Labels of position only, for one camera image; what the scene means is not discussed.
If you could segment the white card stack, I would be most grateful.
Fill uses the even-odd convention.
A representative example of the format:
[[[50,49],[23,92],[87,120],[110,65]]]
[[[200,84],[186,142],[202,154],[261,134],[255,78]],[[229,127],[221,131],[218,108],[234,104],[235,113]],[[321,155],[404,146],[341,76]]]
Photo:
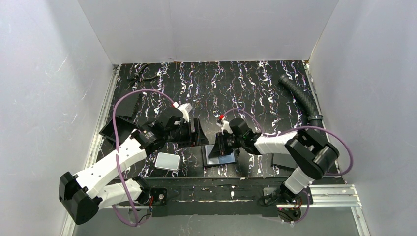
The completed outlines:
[[[181,157],[176,154],[158,153],[155,160],[155,168],[167,171],[177,171],[181,164]]]

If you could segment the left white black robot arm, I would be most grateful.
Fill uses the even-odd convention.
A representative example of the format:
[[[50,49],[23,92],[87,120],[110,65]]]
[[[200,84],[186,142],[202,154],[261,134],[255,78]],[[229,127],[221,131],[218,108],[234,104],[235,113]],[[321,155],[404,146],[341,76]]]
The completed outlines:
[[[59,201],[75,224],[88,222],[107,206],[125,201],[134,203],[149,194],[150,188],[136,179],[121,179],[119,184],[110,181],[163,149],[166,143],[175,143],[180,148],[208,145],[199,119],[190,121],[188,114],[185,107],[170,107],[156,119],[141,126],[133,125],[125,140],[91,167],[75,174],[64,173],[59,179]]]

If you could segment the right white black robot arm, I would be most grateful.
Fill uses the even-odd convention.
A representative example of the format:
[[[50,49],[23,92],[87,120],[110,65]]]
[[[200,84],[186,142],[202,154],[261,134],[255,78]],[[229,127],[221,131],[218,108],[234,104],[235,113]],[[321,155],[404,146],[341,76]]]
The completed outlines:
[[[242,148],[253,155],[287,154],[297,164],[279,188],[261,197],[264,206],[292,202],[314,181],[322,179],[340,156],[338,149],[319,133],[320,127],[302,126],[273,136],[254,132],[242,118],[220,119],[218,125],[221,131],[216,134],[209,158]]]

